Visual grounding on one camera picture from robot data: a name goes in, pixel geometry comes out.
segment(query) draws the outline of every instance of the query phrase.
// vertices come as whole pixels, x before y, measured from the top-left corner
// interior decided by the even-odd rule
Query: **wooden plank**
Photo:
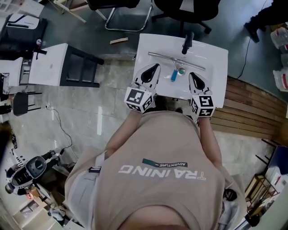
[[[277,103],[272,102],[270,100],[267,100],[266,98],[264,98],[262,96],[259,96],[257,94],[254,94],[252,92],[249,92],[249,91],[247,91],[245,89],[238,88],[236,86],[230,85],[229,81],[227,82],[226,91],[229,91],[229,92],[232,92],[232,93],[236,93],[236,94],[251,98],[252,100],[261,102],[261,103],[263,103],[263,104],[265,104],[267,106],[270,106],[270,107],[282,112],[283,114],[286,114],[286,109],[283,108],[282,106],[278,105]]]
[[[264,98],[266,98],[266,99],[268,99],[268,100],[270,100],[272,102],[275,102],[275,103],[277,103],[278,105],[280,105],[283,108],[287,108],[287,104],[285,102],[279,100],[278,98],[272,96],[269,93],[264,92],[263,90],[255,87],[255,86],[252,86],[252,85],[247,84],[247,83],[245,83],[243,81],[240,81],[240,80],[235,80],[235,79],[233,79],[231,77],[228,77],[227,82],[230,85],[234,85],[236,87],[245,89],[245,90],[247,90],[249,92],[252,92],[252,93],[257,94],[257,95],[259,95],[261,97],[264,97]]]
[[[241,96],[241,95],[236,94],[236,93],[226,91],[225,98],[230,99],[232,101],[242,102],[246,105],[250,105],[252,107],[264,110],[266,112],[272,113],[272,114],[277,115],[277,116],[282,117],[282,118],[284,118],[286,116],[286,114],[284,114],[284,113],[282,113],[282,112],[280,112],[274,108],[271,108],[270,106],[267,106],[261,102],[252,100],[248,97]]]
[[[213,114],[213,117],[221,118],[221,119],[225,119],[225,120],[231,120],[231,121],[235,121],[235,122],[239,122],[239,123],[243,123],[243,124],[249,124],[249,125],[253,125],[256,127],[273,130],[273,131],[278,128],[277,126],[267,124],[267,123],[264,123],[264,122],[261,122],[258,120],[254,120],[254,119],[250,119],[247,117],[242,117],[239,115],[234,115],[234,114],[230,114],[230,113],[222,112],[222,111],[215,111]]]
[[[257,133],[274,135],[273,130],[268,130],[265,128],[260,128],[260,127],[256,127],[253,125],[243,124],[243,123],[239,123],[239,122],[235,122],[235,121],[231,121],[231,120],[225,120],[225,119],[221,119],[221,118],[212,117],[210,122],[211,122],[211,124],[218,124],[218,125],[232,127],[232,128],[249,130],[249,131],[253,131],[253,132],[257,132]]]
[[[259,115],[259,116],[262,116],[262,117],[266,117],[266,118],[269,118],[271,120],[275,120],[275,121],[278,121],[278,122],[281,122],[283,121],[282,118],[274,115],[274,114],[271,114],[271,113],[268,113],[264,110],[261,110],[261,109],[258,109],[258,108],[255,108],[255,107],[252,107],[252,106],[249,106],[249,105],[245,105],[243,103],[240,103],[240,102],[235,102],[235,101],[232,101],[232,100],[229,100],[229,99],[226,99],[224,100],[224,106],[227,106],[227,107],[231,107],[231,108],[234,108],[234,109],[239,109],[239,110],[243,110],[243,111],[246,111],[246,112],[249,112],[249,113],[254,113],[256,115]]]
[[[226,106],[224,106],[223,108],[217,108],[216,110],[217,111],[222,111],[224,113],[229,113],[229,114],[234,114],[234,115],[241,116],[241,117],[250,118],[250,119],[253,119],[253,120],[256,120],[256,121],[261,121],[263,123],[270,124],[270,125],[277,126],[277,127],[281,125],[280,122],[277,122],[277,121],[274,121],[274,120],[271,120],[271,119],[268,119],[268,118],[253,114],[253,113],[248,113],[248,112],[245,112],[245,111],[242,111],[242,110],[229,108],[229,107],[226,107]]]
[[[248,137],[257,137],[257,138],[264,138],[264,139],[271,139],[272,135],[257,133],[253,131],[243,130],[239,128],[232,128],[227,126],[222,126],[218,124],[211,124],[212,129],[215,131],[225,132],[225,133],[234,133],[238,135],[248,136]]]

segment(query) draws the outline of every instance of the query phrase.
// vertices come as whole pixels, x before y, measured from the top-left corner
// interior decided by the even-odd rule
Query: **black frame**
[[[67,74],[69,72],[69,63],[70,63],[70,58],[72,55],[77,55],[81,58],[83,58],[83,65],[81,67],[81,75],[79,80],[69,80],[67,79]],[[93,70],[93,77],[91,82],[83,81],[83,72],[84,72],[84,67],[85,67],[85,61],[90,60],[94,62],[94,70]],[[65,59],[63,62],[63,67],[62,67],[62,73],[61,73],[61,78],[60,78],[60,86],[75,86],[75,87],[94,87],[94,88],[99,88],[100,84],[95,83],[95,74],[96,74],[96,69],[97,69],[97,64],[103,65],[104,60],[94,57],[92,54],[85,53],[81,50],[78,50],[72,46],[67,47],[67,51],[65,54]]]

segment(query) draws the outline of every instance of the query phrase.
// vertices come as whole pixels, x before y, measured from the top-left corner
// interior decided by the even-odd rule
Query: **round metal object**
[[[179,68],[178,69],[178,75],[179,76],[182,76],[182,75],[184,75],[185,74],[185,69],[184,68]]]

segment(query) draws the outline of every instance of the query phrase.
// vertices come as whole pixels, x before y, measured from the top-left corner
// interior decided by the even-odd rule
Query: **beige t-shirt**
[[[76,164],[78,171],[90,163]],[[102,164],[95,228],[116,230],[137,209],[165,205],[176,210],[190,229],[217,229],[228,186],[236,191],[236,201],[245,210],[244,191],[224,167],[216,169],[205,156],[192,120],[175,112],[150,112]]]

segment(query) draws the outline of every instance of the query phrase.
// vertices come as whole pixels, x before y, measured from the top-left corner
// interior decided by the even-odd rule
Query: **black chair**
[[[162,14],[152,17],[152,22],[158,18],[170,17],[180,21],[180,34],[183,36],[184,22],[197,23],[205,27],[205,33],[210,34],[211,28],[202,21],[211,20],[218,14],[220,0],[194,0],[194,12],[180,10],[183,0],[167,2],[165,0],[154,0],[155,5],[163,11]]]
[[[30,109],[30,110],[28,109],[29,107],[35,105],[35,104],[28,105],[28,97],[29,97],[29,95],[36,95],[36,94],[42,94],[42,93],[36,93],[36,92],[27,92],[27,93],[20,92],[20,93],[17,93],[15,95],[13,103],[12,103],[14,115],[15,116],[21,116],[23,114],[26,114],[29,111],[41,109],[41,107],[40,108],[35,108],[35,109]]]
[[[145,19],[144,25],[141,29],[139,30],[124,30],[124,29],[116,29],[116,28],[108,28],[108,24],[110,20],[112,19],[116,8],[120,7],[128,7],[128,8],[135,8],[140,0],[87,0],[87,3],[90,7],[91,10],[98,10],[98,9],[107,9],[107,8],[113,8],[106,23],[105,23],[105,28],[110,31],[126,31],[126,32],[140,32],[142,31],[147,24],[147,21],[150,17],[150,13],[152,10],[153,6],[153,0],[151,0],[151,5],[147,14],[147,17]]]

